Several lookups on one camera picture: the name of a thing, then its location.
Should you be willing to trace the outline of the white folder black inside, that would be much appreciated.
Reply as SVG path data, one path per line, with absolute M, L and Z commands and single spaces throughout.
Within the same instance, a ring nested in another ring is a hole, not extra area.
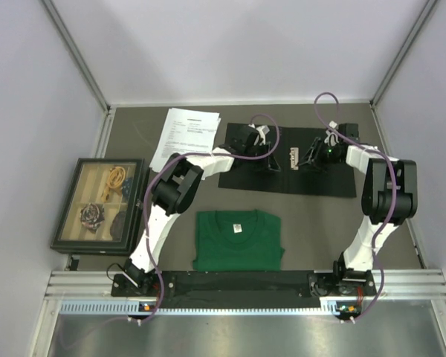
M 350 166 L 332 164 L 322 172 L 310 167 L 291 169 L 291 149 L 297 149 L 300 157 L 303 157 L 315 138 L 326 137 L 324 129 L 281 127 L 279 132 L 279 145 L 274 158 L 280 171 L 266 170 L 263 161 L 244 161 L 236 169 L 222 173 L 218 187 L 310 196 L 356 197 L 355 175 Z

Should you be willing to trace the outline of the white printed paper stack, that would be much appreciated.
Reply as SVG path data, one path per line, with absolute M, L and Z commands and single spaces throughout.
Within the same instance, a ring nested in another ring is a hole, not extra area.
M 210 152 L 220 121 L 220 114 L 217 112 L 169 109 L 150 163 L 152 171 L 159 173 L 174 153 Z

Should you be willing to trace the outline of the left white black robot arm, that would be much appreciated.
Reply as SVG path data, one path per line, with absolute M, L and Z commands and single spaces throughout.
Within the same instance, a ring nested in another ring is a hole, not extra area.
M 193 203 L 200 182 L 227 173 L 244 162 L 271 158 L 280 140 L 279 126 L 274 129 L 273 144 L 267 140 L 268 126 L 250 123 L 235 138 L 210 152 L 176 152 L 169 157 L 144 193 L 143 233 L 123 267 L 131 290 L 145 295 L 153 288 L 151 273 L 161 276 L 158 269 L 161 249 L 177 218 Z

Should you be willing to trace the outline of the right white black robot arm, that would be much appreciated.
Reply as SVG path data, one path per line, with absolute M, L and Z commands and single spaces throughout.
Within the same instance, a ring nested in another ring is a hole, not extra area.
M 326 138 L 315 138 L 298 167 L 323 172 L 346 164 L 365 176 L 361 197 L 363 219 L 350 246 L 335 260 L 331 276 L 314 275 L 316 296 L 351 295 L 372 284 L 378 252 L 418 207 L 417 165 L 391 158 L 377 147 L 360 142 L 358 125 L 331 123 Z

